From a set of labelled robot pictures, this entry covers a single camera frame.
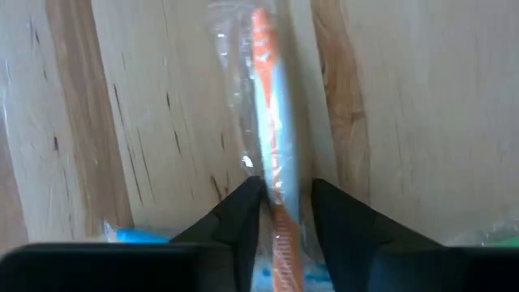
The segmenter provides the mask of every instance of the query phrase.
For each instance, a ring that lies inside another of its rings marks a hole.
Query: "orange and white stick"
[[[276,292],[302,292],[298,160],[288,82],[277,33],[265,9],[254,11],[252,30],[259,141],[273,202],[273,287]]]

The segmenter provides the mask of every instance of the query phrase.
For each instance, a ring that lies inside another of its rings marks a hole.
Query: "dark wood streak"
[[[165,102],[168,104],[168,110],[171,110],[171,102],[169,102],[169,92],[165,93]]]
[[[32,21],[32,17],[29,20],[29,39],[31,40],[31,50],[34,49],[34,39],[36,36],[34,35],[34,22]]]
[[[198,171],[196,170],[195,156],[191,154],[191,163],[193,164],[193,170],[195,170],[195,175],[198,176]]]
[[[153,193],[152,180],[149,176],[148,163],[146,163],[146,156],[144,155],[143,141],[140,139],[139,129],[137,129],[137,136],[139,137],[140,152],[143,156],[144,168],[146,169],[146,175],[148,176],[149,190],[152,193],[153,202],[156,202],[155,193]]]
[[[119,117],[121,117],[121,124],[124,127],[124,120],[122,119],[121,103],[119,102],[119,94],[117,92],[117,86],[114,84],[115,101],[117,102],[117,109],[119,111]]]
[[[214,178],[214,175],[211,175],[211,184],[214,190],[217,192],[218,200],[221,202],[224,199],[224,197],[220,192],[220,188],[218,187],[218,183],[217,180]]]
[[[124,52],[121,52],[121,57],[122,57],[122,67],[124,68],[124,71],[126,71],[127,70],[127,61],[124,58]]]
[[[311,0],[340,187],[370,204],[367,117],[357,59],[338,0]]]
[[[0,110],[0,252],[28,242],[3,115]]]
[[[58,137],[54,137],[54,151],[59,152]]]
[[[34,38],[36,39],[36,43],[40,44],[40,36],[38,35],[38,30],[34,28]]]
[[[71,200],[71,193],[68,189],[68,179],[66,178],[66,171],[65,169],[63,168],[62,169],[63,171],[63,179],[65,180],[65,190],[66,190],[66,198],[70,201]]]
[[[180,143],[178,142],[178,135],[177,135],[177,132],[175,130],[173,130],[174,134],[175,134],[175,142],[177,142],[177,148],[178,148],[178,154],[180,154],[180,156],[182,155],[182,150],[180,149]]]
[[[184,121],[184,127],[186,128],[187,139],[189,141],[191,141],[191,136],[189,135],[189,129],[187,129],[186,116],[184,115],[184,106],[182,105],[181,101],[179,102],[179,105],[180,105],[180,114],[182,116],[182,120]]]
[[[128,148],[128,156],[130,156],[131,172],[133,173],[133,179],[135,180],[135,185],[137,186],[137,193],[139,194],[140,204],[144,204],[143,196],[140,194],[139,181],[137,180],[137,173],[135,172],[135,165],[133,163],[133,157],[131,156],[130,145],[128,144],[128,141],[127,141],[127,148]]]
[[[68,225],[70,226],[71,228],[71,237],[72,239],[74,239],[74,226],[72,225],[72,215],[71,214],[68,214]]]
[[[225,150],[224,132],[220,133],[220,144],[221,144],[221,148],[223,150]]]

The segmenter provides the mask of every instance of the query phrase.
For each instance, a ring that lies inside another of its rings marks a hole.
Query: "plastic packaging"
[[[447,242],[448,246],[519,247],[519,219],[508,219],[467,232]]]
[[[277,35],[276,3],[269,0],[215,1],[209,19],[224,69],[229,106],[241,133],[242,161],[262,174],[268,188],[270,219],[260,230],[252,290],[331,290],[323,265],[302,252],[302,193],[298,130],[293,97]]]

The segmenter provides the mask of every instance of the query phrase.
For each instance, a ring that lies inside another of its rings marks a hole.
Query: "black plastic piece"
[[[234,255],[236,291],[248,291],[258,246],[260,203],[266,198],[264,182],[259,177],[249,178],[208,215],[171,242],[228,245]]]
[[[41,244],[0,264],[0,291],[234,291],[222,246]]]
[[[314,181],[312,207],[336,292],[517,286],[516,248],[442,247],[323,180]]]

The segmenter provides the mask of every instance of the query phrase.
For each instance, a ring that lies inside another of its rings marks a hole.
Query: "wood grain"
[[[319,51],[311,21],[310,0],[279,2],[279,19],[284,58],[288,77],[293,85],[296,120],[304,119],[302,141],[309,149],[302,151],[311,158],[311,178],[323,178],[338,184],[337,162],[334,155],[332,130],[326,104],[323,77],[320,72]]]
[[[74,140],[74,158],[88,236],[101,222],[132,226],[127,188],[101,61],[92,4],[48,0],[59,76]],[[59,153],[58,138],[54,148]]]
[[[2,103],[28,239],[84,238],[73,139],[45,1],[6,0],[0,7]]]
[[[367,119],[353,47],[339,0],[313,0],[326,102],[337,159],[339,185],[370,203],[370,151]]]
[[[206,5],[93,2],[138,227],[182,231],[246,178]]]
[[[322,3],[358,64],[371,206],[443,243],[517,216],[519,3]]]

